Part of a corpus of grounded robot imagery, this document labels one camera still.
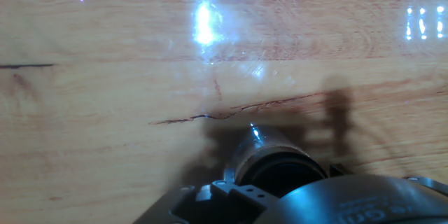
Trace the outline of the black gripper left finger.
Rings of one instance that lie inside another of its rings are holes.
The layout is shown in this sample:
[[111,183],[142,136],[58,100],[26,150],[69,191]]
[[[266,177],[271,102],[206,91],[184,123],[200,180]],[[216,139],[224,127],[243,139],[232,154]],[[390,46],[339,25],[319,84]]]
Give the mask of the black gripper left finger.
[[254,223],[279,198],[254,185],[237,185],[235,171],[196,188],[184,185],[165,193],[134,224]]

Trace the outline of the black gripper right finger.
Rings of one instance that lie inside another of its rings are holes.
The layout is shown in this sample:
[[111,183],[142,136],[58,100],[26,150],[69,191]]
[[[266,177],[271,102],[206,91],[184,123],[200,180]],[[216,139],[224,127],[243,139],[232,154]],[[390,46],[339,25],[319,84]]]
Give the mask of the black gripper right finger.
[[[347,169],[342,164],[329,165],[329,177],[347,176],[354,174],[355,172],[351,171],[350,169]],[[425,186],[427,188],[430,188],[431,190],[434,190],[435,192],[447,196],[447,184],[443,184],[441,182],[423,176],[405,176],[402,179],[418,183],[421,186]]]

